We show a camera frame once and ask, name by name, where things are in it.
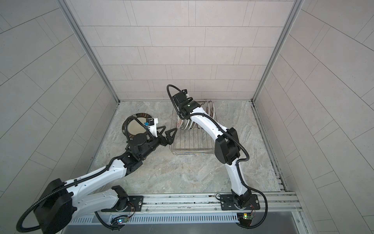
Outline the aluminium mounting rail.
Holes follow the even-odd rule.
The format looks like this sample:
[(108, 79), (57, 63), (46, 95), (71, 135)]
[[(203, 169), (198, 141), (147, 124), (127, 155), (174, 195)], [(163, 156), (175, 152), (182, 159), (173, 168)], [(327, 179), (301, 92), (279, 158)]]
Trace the aluminium mounting rail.
[[(191, 214), (191, 213), (252, 213), (300, 211), (302, 206), (293, 192), (266, 192), (263, 198), (258, 193), (260, 210), (223, 211), (216, 194), (145, 194), (140, 212), (124, 212), (125, 214)], [(89, 195), (73, 202), (72, 218), (76, 219), (103, 209), (113, 208), (121, 198), (110, 189), (95, 195)]]

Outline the right circuit board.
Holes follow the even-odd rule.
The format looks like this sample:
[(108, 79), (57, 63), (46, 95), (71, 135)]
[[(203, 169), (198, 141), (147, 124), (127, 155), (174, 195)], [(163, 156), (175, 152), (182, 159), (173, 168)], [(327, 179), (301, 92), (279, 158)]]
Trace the right circuit board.
[(249, 227), (254, 219), (252, 213), (237, 213), (239, 225)]

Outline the circuit board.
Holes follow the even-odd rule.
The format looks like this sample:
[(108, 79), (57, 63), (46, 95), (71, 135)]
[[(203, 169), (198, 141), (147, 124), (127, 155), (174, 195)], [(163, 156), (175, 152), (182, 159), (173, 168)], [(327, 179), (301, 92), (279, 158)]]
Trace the circuit board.
[(112, 219), (111, 225), (115, 227), (120, 227), (128, 222), (129, 218), (127, 215), (120, 215)]
[(237, 213), (239, 225), (249, 227), (254, 219), (252, 213)]

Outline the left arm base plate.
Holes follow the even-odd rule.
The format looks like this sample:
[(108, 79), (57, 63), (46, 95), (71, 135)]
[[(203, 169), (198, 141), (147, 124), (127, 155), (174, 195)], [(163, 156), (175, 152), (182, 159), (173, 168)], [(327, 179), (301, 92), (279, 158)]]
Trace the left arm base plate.
[(113, 208), (103, 209), (101, 212), (140, 212), (143, 200), (143, 196), (127, 196), (126, 198), (119, 198)]

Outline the white plate fruit pattern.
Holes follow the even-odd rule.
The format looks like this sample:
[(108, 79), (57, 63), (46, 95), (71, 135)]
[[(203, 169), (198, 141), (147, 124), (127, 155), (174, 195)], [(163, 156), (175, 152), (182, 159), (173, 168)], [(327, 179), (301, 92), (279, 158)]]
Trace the white plate fruit pattern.
[(190, 124), (191, 124), (191, 120), (188, 119), (188, 120), (187, 120), (187, 123), (186, 123), (186, 125), (185, 125), (184, 130), (188, 130), (188, 129), (190, 128)]

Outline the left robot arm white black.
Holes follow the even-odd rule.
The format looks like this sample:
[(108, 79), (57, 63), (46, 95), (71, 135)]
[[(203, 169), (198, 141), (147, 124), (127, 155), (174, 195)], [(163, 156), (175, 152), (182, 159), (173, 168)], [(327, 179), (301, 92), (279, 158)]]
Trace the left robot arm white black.
[(81, 216), (105, 209), (127, 209), (130, 201), (121, 186), (97, 194), (94, 191), (135, 172), (158, 146), (171, 145), (177, 132), (177, 128), (167, 131), (165, 126), (145, 128), (145, 133), (129, 140), (125, 153), (112, 158), (106, 166), (75, 179), (50, 182), (39, 200), (21, 215), (16, 230), (56, 234)]

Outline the right aluminium corner profile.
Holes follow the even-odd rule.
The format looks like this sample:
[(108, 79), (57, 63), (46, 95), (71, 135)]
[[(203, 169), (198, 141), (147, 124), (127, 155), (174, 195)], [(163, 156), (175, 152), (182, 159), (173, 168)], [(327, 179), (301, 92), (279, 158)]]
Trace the right aluminium corner profile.
[(271, 57), (269, 59), (269, 62), (265, 68), (265, 71), (263, 73), (263, 76), (260, 80), (260, 83), (259, 83), (259, 86), (258, 88), (256, 89), (256, 92), (254, 94), (254, 97), (252, 99), (252, 102), (255, 103), (257, 101), (257, 99), (259, 98), (259, 95), (261, 93), (261, 90), (263, 89), (264, 85), (265, 85), (265, 82), (266, 82), (266, 79), (268, 78), (270, 72), (271, 72), (271, 69), (272, 67), (274, 66), (274, 63), (287, 39), (287, 36), (289, 35), (290, 33), (290, 30), (293, 26), (293, 23), (294, 21), (296, 20), (296, 17), (301, 9), (301, 6), (303, 4), (303, 0), (296, 0), (294, 1), (294, 4), (291, 8), (291, 11), (289, 13), (289, 16), (285, 22), (285, 25), (281, 31), (281, 34), (277, 40), (277, 43), (276, 43), (276, 46), (273, 50), (273, 53), (271, 54)]

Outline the dark striped rim plate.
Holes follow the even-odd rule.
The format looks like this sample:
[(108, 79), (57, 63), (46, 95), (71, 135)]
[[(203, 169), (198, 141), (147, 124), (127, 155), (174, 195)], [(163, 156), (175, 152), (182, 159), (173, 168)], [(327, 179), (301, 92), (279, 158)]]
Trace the dark striped rim plate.
[[(137, 113), (133, 115), (137, 118), (142, 125), (146, 122), (146, 119), (153, 118), (151, 115), (146, 113)], [(130, 139), (133, 139), (135, 135), (139, 133), (145, 133), (146, 130), (135, 120), (127, 118), (122, 125), (122, 132), (125, 136), (128, 136)]]

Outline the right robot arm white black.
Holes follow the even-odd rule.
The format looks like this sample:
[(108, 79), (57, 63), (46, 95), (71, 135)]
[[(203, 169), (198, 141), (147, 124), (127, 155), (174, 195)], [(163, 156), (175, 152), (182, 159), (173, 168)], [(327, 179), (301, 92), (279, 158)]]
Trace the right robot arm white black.
[(233, 201), (239, 209), (249, 205), (252, 196), (251, 189), (243, 179), (239, 163), (240, 150), (246, 153), (239, 143), (237, 131), (226, 128), (209, 116), (199, 103), (188, 97), (185, 90), (174, 96), (169, 96), (177, 115), (197, 123), (215, 141), (214, 154), (219, 162), (225, 165), (231, 181)]

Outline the left aluminium corner profile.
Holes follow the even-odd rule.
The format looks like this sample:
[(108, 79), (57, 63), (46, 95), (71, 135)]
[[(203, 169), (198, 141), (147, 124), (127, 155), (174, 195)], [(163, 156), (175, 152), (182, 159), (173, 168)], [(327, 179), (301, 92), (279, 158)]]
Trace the left aluminium corner profile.
[(112, 94), (113, 98), (115, 99), (117, 105), (119, 105), (120, 100), (117, 97), (113, 86), (110, 84), (104, 70), (102, 69), (101, 65), (99, 64), (99, 60), (97, 59), (96, 55), (93, 52), (92, 47), (89, 45), (87, 39), (85, 38), (78, 22), (74, 18), (72, 11), (70, 10), (66, 1), (56, 0), (57, 5), (62, 11), (62, 14), (66, 18), (67, 22), (69, 23), (70, 27), (72, 28), (73, 32), (75, 33), (79, 43), (81, 44), (83, 50), (86, 52), (90, 62), (92, 63), (93, 67), (95, 68), (96, 72), (99, 74), (100, 78), (106, 84), (107, 88), (109, 89), (110, 93)]

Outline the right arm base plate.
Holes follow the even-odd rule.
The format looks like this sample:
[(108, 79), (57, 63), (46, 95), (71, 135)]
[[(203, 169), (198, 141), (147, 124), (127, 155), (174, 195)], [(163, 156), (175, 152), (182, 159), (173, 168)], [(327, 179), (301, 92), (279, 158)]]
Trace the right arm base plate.
[(233, 194), (216, 194), (216, 199), (221, 203), (221, 209), (223, 211), (234, 211), (234, 210), (260, 210), (260, 202), (256, 194), (252, 194), (248, 201), (244, 204), (240, 204), (240, 199), (234, 197)]

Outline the aluminium corner profile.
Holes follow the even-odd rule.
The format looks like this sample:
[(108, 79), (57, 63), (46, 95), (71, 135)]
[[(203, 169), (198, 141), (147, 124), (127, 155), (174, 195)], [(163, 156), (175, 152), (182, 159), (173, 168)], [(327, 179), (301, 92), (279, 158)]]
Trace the aluminium corner profile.
[(271, 54), (271, 57), (269, 59), (269, 62), (265, 68), (265, 71), (263, 73), (263, 76), (260, 80), (260, 83), (259, 83), (259, 86), (258, 88), (256, 89), (256, 92), (254, 94), (254, 97), (252, 99), (252, 102), (255, 103), (257, 101), (257, 99), (259, 98), (259, 95), (261, 93), (261, 90), (263, 89), (264, 85), (265, 85), (265, 82), (266, 82), (266, 79), (268, 78), (270, 72), (271, 72), (271, 69), (272, 67), (274, 66), (274, 63), (287, 39), (287, 36), (289, 35), (290, 33), (290, 30), (293, 26), (293, 23), (294, 21), (296, 20), (296, 17), (301, 9), (301, 6), (303, 4), (303, 0), (296, 0), (294, 1), (294, 4), (291, 8), (291, 11), (289, 13), (289, 16), (285, 22), (285, 25), (281, 31), (281, 34), (277, 40), (277, 43), (276, 43), (276, 46), (273, 50), (273, 53)]
[(78, 22), (74, 18), (72, 11), (70, 10), (66, 1), (56, 0), (57, 5), (62, 11), (62, 14), (66, 18), (67, 22), (69, 23), (70, 27), (72, 28), (73, 32), (75, 33), (79, 43), (81, 44), (83, 50), (86, 52), (90, 62), (92, 63), (93, 67), (95, 68), (96, 72), (99, 74), (100, 78), (106, 84), (107, 88), (109, 89), (110, 93), (112, 94), (113, 98), (115, 99), (117, 105), (119, 105), (120, 100), (117, 97), (113, 86), (110, 84), (104, 70), (102, 69), (101, 65), (99, 64), (99, 60), (97, 59), (96, 55), (93, 52), (92, 47), (89, 45), (87, 39), (85, 38)]

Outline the white red patterned plate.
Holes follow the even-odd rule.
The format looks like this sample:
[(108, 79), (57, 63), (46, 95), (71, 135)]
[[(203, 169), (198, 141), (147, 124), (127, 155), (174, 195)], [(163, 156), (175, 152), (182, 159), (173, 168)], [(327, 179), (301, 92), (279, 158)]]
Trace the white red patterned plate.
[(184, 127), (185, 127), (185, 124), (186, 124), (186, 120), (183, 120), (183, 119), (181, 119), (179, 116), (177, 116), (177, 124), (176, 124), (176, 127), (177, 127), (178, 129), (183, 130)]

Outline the rightmost white patterned plate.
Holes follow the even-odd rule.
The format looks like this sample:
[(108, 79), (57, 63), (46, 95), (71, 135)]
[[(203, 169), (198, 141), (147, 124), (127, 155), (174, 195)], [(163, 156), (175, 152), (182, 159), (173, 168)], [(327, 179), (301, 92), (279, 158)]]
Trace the rightmost white patterned plate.
[(208, 107), (209, 107), (209, 111), (208, 111), (208, 114), (211, 118), (215, 119), (215, 106), (214, 106), (214, 103), (212, 100), (209, 100), (208, 101)]

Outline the white black radial stripe plate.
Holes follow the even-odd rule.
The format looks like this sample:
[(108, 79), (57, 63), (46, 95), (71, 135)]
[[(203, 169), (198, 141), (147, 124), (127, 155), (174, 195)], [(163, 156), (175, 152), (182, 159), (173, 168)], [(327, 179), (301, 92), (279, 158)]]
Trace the white black radial stripe plate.
[(195, 127), (196, 123), (192, 119), (190, 120), (191, 120), (191, 124), (190, 124), (190, 130), (191, 130)]

